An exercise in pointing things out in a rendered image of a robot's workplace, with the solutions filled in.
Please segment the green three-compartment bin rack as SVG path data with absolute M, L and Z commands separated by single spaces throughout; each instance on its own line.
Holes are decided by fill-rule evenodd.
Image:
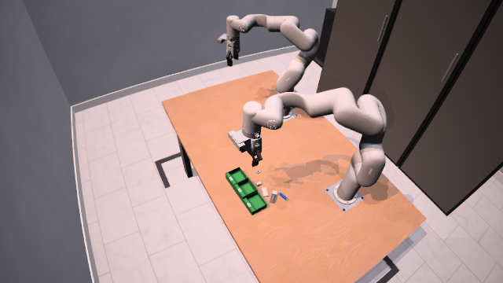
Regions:
M 259 194 L 255 185 L 240 167 L 226 172 L 226 180 L 232 186 L 233 190 L 239 196 L 251 215 L 267 207 L 267 203 Z

